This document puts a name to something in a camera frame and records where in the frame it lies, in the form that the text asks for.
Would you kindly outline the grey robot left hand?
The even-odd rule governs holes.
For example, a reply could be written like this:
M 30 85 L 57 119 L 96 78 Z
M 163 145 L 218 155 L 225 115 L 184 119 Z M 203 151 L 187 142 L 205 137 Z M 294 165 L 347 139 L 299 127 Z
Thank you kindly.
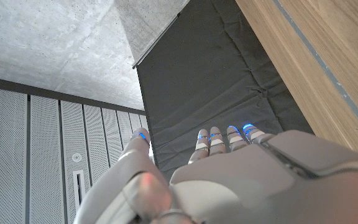
M 136 129 L 75 223 L 358 223 L 358 153 L 312 134 L 202 129 L 170 179 L 149 146 Z

